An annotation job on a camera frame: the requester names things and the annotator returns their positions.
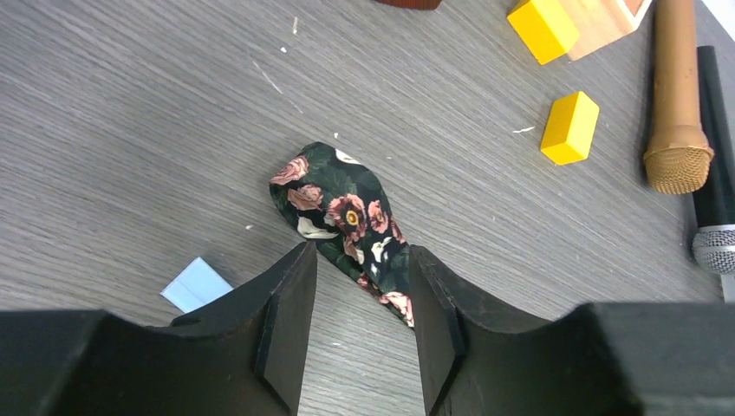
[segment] microphone grille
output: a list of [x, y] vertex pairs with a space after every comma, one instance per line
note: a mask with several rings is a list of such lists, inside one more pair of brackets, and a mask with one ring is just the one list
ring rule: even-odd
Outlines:
[[718, 275], [735, 274], [735, 226], [700, 229], [692, 243], [700, 266]]
[[658, 192], [680, 195], [698, 190], [707, 181], [712, 155], [699, 147], [678, 147], [650, 154], [648, 183]]

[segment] gold microphone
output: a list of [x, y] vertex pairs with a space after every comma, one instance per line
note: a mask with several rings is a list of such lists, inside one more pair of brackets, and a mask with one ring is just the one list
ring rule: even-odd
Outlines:
[[694, 0], [659, 0], [655, 20], [654, 134], [643, 162], [656, 191], [694, 192], [714, 156], [699, 117]]

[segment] white debris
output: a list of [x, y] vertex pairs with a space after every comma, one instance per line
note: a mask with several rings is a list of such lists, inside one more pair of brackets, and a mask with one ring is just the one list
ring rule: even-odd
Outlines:
[[257, 64], [257, 62], [255, 62], [255, 61], [253, 61], [253, 64], [255, 64], [255, 68], [257, 68], [257, 69], [258, 69], [258, 70], [260, 71], [260, 73], [261, 73], [261, 74], [263, 74], [263, 78], [265, 78], [265, 80], [266, 80], [266, 81], [267, 81], [268, 83], [270, 83], [270, 85], [271, 85], [271, 86], [272, 86], [273, 88], [275, 88], [275, 89], [276, 89], [276, 91], [278, 91], [278, 93], [279, 93], [279, 94], [283, 94], [283, 91], [281, 91], [281, 89], [280, 89], [280, 88], [279, 88], [279, 87], [278, 87], [278, 86], [276, 85], [276, 83], [275, 83], [275, 82], [273, 82], [273, 81], [271, 81], [271, 80], [270, 80], [270, 77], [268, 76], [268, 74], [266, 74], [266, 73], [265, 73], [265, 71], [263, 71], [263, 70], [262, 70], [262, 69], [260, 68], [260, 65], [258, 65], [258, 64]]
[[301, 111], [301, 108], [299, 108], [299, 107], [298, 107], [298, 106], [297, 106], [297, 105], [295, 104], [295, 102], [293, 102], [293, 101], [291, 101], [291, 100], [289, 100], [289, 102], [291, 103], [291, 105], [292, 105], [292, 106], [294, 106], [294, 108], [295, 108], [296, 110], [298, 110], [298, 112], [299, 112], [299, 113], [303, 114], [303, 111]]
[[536, 128], [536, 127], [526, 127], [526, 128], [522, 128], [520, 130], [513, 130], [513, 133], [526, 133], [526, 132], [529, 132], [529, 131], [533, 130], [534, 128]]

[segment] silver microphone grille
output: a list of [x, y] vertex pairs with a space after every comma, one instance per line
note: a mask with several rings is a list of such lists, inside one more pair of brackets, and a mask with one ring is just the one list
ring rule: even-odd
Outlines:
[[700, 228], [692, 251], [702, 268], [718, 275], [735, 273], [735, 225]]

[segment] black microphone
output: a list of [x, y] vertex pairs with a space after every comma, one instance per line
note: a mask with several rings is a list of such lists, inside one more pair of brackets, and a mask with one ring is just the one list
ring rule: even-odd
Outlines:
[[699, 232], [693, 253], [702, 268], [735, 274], [735, 153], [713, 46], [697, 48], [702, 129], [714, 150], [705, 185], [693, 192]]

